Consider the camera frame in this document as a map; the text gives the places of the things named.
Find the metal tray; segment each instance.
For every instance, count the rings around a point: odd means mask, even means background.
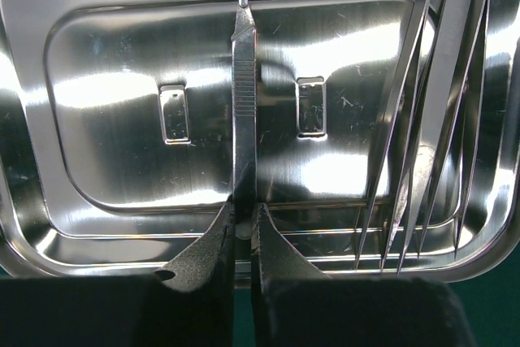
[[[251,2],[260,70],[258,197],[288,240],[331,274],[379,273],[391,162],[357,270],[355,224],[366,204],[382,88],[413,1]],[[431,0],[423,59],[440,1]],[[447,204],[458,178],[449,159],[425,245],[419,257],[410,248],[405,273],[468,278],[518,242],[519,104],[511,81],[518,1],[491,0],[461,248],[455,258]],[[236,0],[0,0],[0,8],[0,263],[13,275],[162,266],[209,227],[232,192]],[[301,80],[317,76],[326,90],[316,104],[299,105]],[[249,241],[237,244],[236,276],[247,278]],[[394,247],[388,273],[397,267]]]

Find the rectangular embossed notch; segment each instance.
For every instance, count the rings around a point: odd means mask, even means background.
[[[188,105],[183,85],[159,89],[162,138],[168,145],[189,143]]]
[[[297,80],[296,112],[299,137],[321,137],[327,133],[325,80]]]

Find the dark green background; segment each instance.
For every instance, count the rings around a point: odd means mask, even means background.
[[[482,347],[520,347],[520,248],[472,280],[450,284],[460,297]],[[235,346],[254,346],[249,290],[235,291]]]

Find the scratch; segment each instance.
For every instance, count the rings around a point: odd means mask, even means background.
[[[345,106],[349,105],[350,107],[354,107],[354,104],[351,103],[351,101],[345,97],[341,97],[341,100],[343,101],[343,108],[345,108]]]
[[[280,22],[280,24],[278,25],[278,27],[275,29],[275,31],[273,32],[273,35],[276,34],[276,32],[278,31],[278,29],[280,28],[280,26],[282,25],[282,23]]]

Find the silver metal tool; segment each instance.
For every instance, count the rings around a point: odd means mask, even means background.
[[[424,103],[419,105],[415,117],[420,121],[417,136],[410,141],[412,160],[410,160],[409,196],[398,272],[405,260],[427,190],[428,180],[425,178],[430,178],[433,169],[470,4],[471,0],[444,0],[424,90]]]
[[[423,28],[424,19],[429,5],[430,0],[415,0],[414,9],[412,10],[412,15],[405,35],[405,42],[403,43],[401,50],[401,56],[397,63],[396,73],[388,93],[388,100],[386,105],[383,106],[383,112],[380,115],[381,121],[379,124],[379,135],[375,138],[375,148],[373,149],[371,156],[369,156],[369,159],[376,162],[376,164],[374,166],[369,165],[369,176],[366,186],[368,203],[366,205],[361,239],[356,253],[356,261],[354,263],[355,269],[358,268],[363,246],[365,244],[366,234],[368,232],[368,226],[374,214],[375,196],[383,174],[384,160],[388,154],[392,134],[395,130],[399,103],[409,73],[410,64],[415,53],[415,48],[418,46],[418,38]]]
[[[249,0],[238,0],[235,32],[232,35],[232,105],[233,105],[233,201],[236,205],[239,234],[250,236],[248,221],[257,197],[257,31]]]
[[[462,93],[464,89],[464,85],[466,82],[466,78],[468,77],[468,72],[470,70],[470,65],[472,64],[474,67],[482,68],[483,64],[478,65],[475,62],[472,62],[472,58],[474,55],[475,45],[477,41],[477,36],[482,33],[480,32],[480,25],[483,18],[483,12],[485,8],[486,0],[472,0],[471,7],[470,7],[470,14],[466,25],[466,31],[465,31],[465,42],[462,44],[461,53],[457,60],[457,66],[455,68],[455,74],[453,75],[453,81],[451,86],[451,91],[449,93],[448,98],[448,107],[446,109],[446,114],[444,117],[444,123],[442,126],[442,132],[440,134],[440,142],[437,147],[436,155],[435,155],[435,161],[434,161],[434,170],[431,173],[430,178],[430,190],[429,190],[429,197],[427,200],[427,212],[424,216],[424,220],[422,223],[422,235],[421,235],[421,241],[419,243],[418,247],[418,254],[421,253],[424,245],[424,240],[426,238],[427,234],[427,227],[431,220],[431,213],[433,211],[433,207],[435,205],[436,201],[436,195],[439,189],[439,183],[440,178],[442,175],[442,171],[444,168],[444,165],[446,163],[446,159],[449,154],[449,147],[451,145],[452,139],[453,139],[453,132],[455,131],[455,124],[457,122],[457,116],[459,114],[459,108],[461,106],[461,100],[462,100]],[[477,89],[477,97],[476,99],[480,101],[479,95],[480,93],[478,91],[482,91],[482,89],[478,86],[482,84],[482,81],[472,80],[472,82],[477,83],[477,86],[473,86],[472,91],[476,88]],[[477,102],[470,102],[470,106],[472,110],[477,110],[477,112],[480,112],[480,104]],[[478,115],[478,118],[476,119],[476,124],[478,125],[480,115]],[[468,126],[473,127],[475,123],[469,124]],[[463,185],[463,192],[461,193],[462,196],[462,204],[464,205],[462,209],[464,210],[464,213],[466,213],[467,208],[467,201],[468,201],[468,189],[469,189],[469,183],[468,180],[471,179],[471,166],[474,165],[472,163],[473,159],[475,158],[475,142],[478,138],[478,128],[474,129],[472,132],[468,129],[468,132],[472,133],[471,138],[468,137],[468,134],[464,136],[464,144],[466,144],[466,156],[463,157],[463,165],[466,167],[464,169],[464,172],[466,174],[466,180],[464,180]]]

